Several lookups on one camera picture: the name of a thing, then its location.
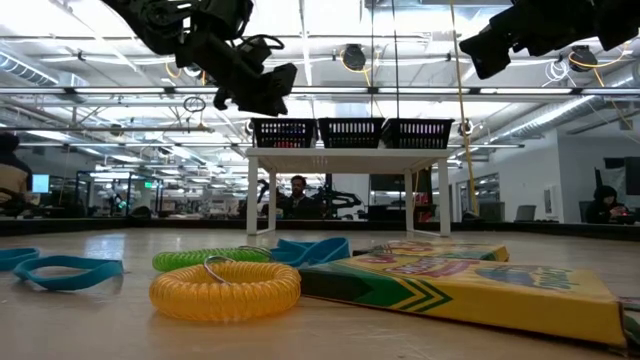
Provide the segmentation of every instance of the yellow coil keychain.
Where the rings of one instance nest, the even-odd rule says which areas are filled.
[[[226,262],[210,265],[212,260]],[[168,316],[200,321],[242,321],[293,307],[300,298],[300,275],[288,265],[235,262],[210,256],[203,265],[158,276],[151,303]]]

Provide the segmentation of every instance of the blue wristband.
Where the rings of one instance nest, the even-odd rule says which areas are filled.
[[[38,256],[40,256],[40,250],[36,248],[0,250],[0,271],[11,271],[21,262]]]
[[[41,277],[33,270],[47,266],[63,266],[88,270],[80,275]],[[76,256],[48,256],[23,261],[13,269],[13,273],[22,280],[32,282],[52,291],[72,291],[97,285],[110,277],[121,275],[124,269],[120,260],[88,259]]]

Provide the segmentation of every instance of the table leg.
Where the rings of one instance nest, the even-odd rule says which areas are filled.
[[[449,202],[449,168],[447,159],[438,160],[438,189],[440,191],[440,236],[450,236],[451,213],[449,207],[451,203]]]
[[[407,231],[413,228],[413,177],[411,170],[404,171],[404,206],[407,221]]]
[[[249,157],[249,190],[247,196],[247,234],[258,233],[258,158]]]
[[[276,192],[278,188],[276,169],[269,172],[269,230],[276,229]]]

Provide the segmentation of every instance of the computer monitor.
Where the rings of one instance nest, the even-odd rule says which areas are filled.
[[[49,193],[49,175],[34,174],[31,177],[31,192],[34,194]]]

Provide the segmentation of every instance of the green coil keychain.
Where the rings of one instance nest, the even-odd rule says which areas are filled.
[[[166,272],[187,266],[200,265],[210,256],[224,256],[235,261],[250,262],[269,262],[272,259],[271,252],[267,249],[240,246],[238,248],[162,252],[153,257],[153,268]]]

